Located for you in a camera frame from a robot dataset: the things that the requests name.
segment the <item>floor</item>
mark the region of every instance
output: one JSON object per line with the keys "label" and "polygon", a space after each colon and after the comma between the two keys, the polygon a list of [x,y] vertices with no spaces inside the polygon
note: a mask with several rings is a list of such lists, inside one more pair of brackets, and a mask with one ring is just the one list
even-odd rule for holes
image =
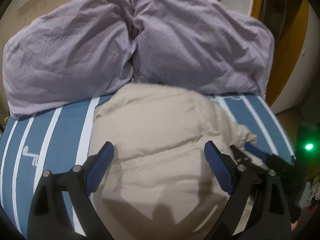
{"label": "floor", "polygon": [[290,140],[294,145],[297,141],[299,125],[304,121],[299,108],[297,106],[292,107],[276,114],[276,117],[278,118],[279,122],[287,132]]}

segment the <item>bed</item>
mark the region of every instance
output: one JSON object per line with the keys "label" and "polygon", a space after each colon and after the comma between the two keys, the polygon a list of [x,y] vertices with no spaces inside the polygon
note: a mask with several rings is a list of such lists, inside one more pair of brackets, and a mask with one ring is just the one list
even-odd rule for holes
{"label": "bed", "polygon": [[[17,229],[27,236],[28,213],[44,170],[68,171],[87,159],[95,107],[112,95],[86,99],[56,109],[13,118],[0,142],[1,205]],[[260,96],[208,96],[229,116],[257,134],[257,147],[292,161],[294,150],[283,128]],[[77,220],[68,194],[64,195],[70,220]]]}

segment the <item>mattress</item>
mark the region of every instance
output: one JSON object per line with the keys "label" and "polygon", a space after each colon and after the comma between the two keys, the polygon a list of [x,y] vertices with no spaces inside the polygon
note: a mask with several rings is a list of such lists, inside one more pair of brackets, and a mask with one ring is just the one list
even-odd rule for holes
{"label": "mattress", "polygon": [[[27,237],[33,193],[44,170],[68,171],[88,157],[94,109],[111,98],[97,97],[9,122],[0,141],[0,197],[8,217]],[[283,128],[260,96],[212,95],[229,116],[257,134],[257,147],[291,162],[294,150]],[[82,233],[70,197],[64,200],[75,231]]]}

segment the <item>wrinkled pillowcase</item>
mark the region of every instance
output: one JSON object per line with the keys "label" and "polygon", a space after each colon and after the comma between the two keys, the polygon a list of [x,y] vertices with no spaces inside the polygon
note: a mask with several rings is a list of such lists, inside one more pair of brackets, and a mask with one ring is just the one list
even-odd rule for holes
{"label": "wrinkled pillowcase", "polygon": [[116,92],[130,81],[130,0],[73,0],[35,19],[4,47],[11,115]]}
{"label": "wrinkled pillowcase", "polygon": [[131,0],[139,49],[134,80],[204,94],[265,98],[274,38],[259,20],[217,0]]}

